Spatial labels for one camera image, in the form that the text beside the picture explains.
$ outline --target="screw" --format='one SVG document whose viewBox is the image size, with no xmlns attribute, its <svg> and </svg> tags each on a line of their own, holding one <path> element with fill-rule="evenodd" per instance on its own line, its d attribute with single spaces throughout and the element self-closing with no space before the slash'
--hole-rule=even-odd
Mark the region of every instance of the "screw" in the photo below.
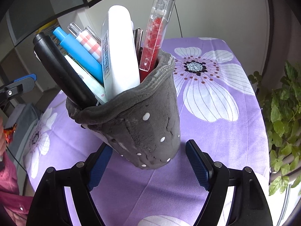
<svg viewBox="0 0 301 226">
<path fill-rule="evenodd" d="M 78 168 L 81 168 L 81 167 L 83 167 L 84 165 L 85 165 L 85 163 L 82 162 L 82 161 L 76 163 L 76 167 L 78 167 Z"/>
<path fill-rule="evenodd" d="M 53 168 L 53 167 L 48 167 L 46 171 L 47 171 L 48 173 L 52 173 L 52 172 L 53 172 L 53 170 L 54 170 L 54 168 Z"/>
<path fill-rule="evenodd" d="M 223 164 L 219 161 L 216 161 L 216 162 L 214 162 L 214 165 L 219 168 L 219 167 L 222 167 Z"/>
<path fill-rule="evenodd" d="M 252 169 L 250 167 L 245 167 L 246 172 L 251 173 Z"/>
</svg>

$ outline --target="pink clothing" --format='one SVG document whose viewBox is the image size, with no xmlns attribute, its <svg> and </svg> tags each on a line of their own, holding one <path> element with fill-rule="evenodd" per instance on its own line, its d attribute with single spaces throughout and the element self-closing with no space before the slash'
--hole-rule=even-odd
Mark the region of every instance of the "pink clothing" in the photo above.
<svg viewBox="0 0 301 226">
<path fill-rule="evenodd" d="M 3 154 L 4 169 L 0 171 L 0 204 L 17 226 L 25 226 L 33 197 L 19 195 L 17 170 L 7 153 Z"/>
</svg>

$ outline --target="red and white checkered pattern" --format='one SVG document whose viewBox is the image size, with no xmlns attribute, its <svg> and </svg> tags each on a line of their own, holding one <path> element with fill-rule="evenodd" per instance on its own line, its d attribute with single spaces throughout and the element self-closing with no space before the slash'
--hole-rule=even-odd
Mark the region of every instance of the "red and white checkered pattern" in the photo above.
<svg viewBox="0 0 301 226">
<path fill-rule="evenodd" d="M 101 64 L 101 46 L 86 30 L 76 40 Z"/>
</svg>

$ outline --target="barcode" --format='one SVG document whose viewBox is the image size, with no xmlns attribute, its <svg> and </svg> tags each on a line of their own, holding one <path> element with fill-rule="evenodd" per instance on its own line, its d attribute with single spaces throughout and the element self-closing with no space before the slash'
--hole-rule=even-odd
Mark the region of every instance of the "barcode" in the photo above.
<svg viewBox="0 0 301 226">
<path fill-rule="evenodd" d="M 103 39 L 103 57 L 104 57 L 104 63 L 103 63 L 103 74 L 104 79 L 107 78 L 107 76 L 110 74 L 110 63 L 109 63 L 109 53 L 108 53 L 108 33 L 104 36 Z"/>
</svg>

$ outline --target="tablecloth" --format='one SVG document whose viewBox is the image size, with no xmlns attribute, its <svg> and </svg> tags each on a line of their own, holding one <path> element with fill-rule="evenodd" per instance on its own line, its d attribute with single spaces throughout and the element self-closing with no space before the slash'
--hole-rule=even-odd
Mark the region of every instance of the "tablecloth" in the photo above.
<svg viewBox="0 0 301 226">
<path fill-rule="evenodd" d="M 174 38 L 164 40 L 162 49 L 176 62 L 181 147 L 173 160 L 157 170 L 141 170 L 113 152 L 99 186 L 91 192 L 107 226 L 194 224 L 207 192 L 185 154 L 189 139 L 229 168 L 251 167 L 263 190 L 268 190 L 268 143 L 261 110 L 227 44 L 215 38 Z M 102 143 L 68 117 L 65 101 L 60 92 L 28 141 L 24 160 L 34 189 L 48 167 L 70 168 Z M 219 225 L 227 221 L 232 196 L 229 188 Z M 80 225 L 69 188 L 66 198 L 73 225 Z"/>
</svg>

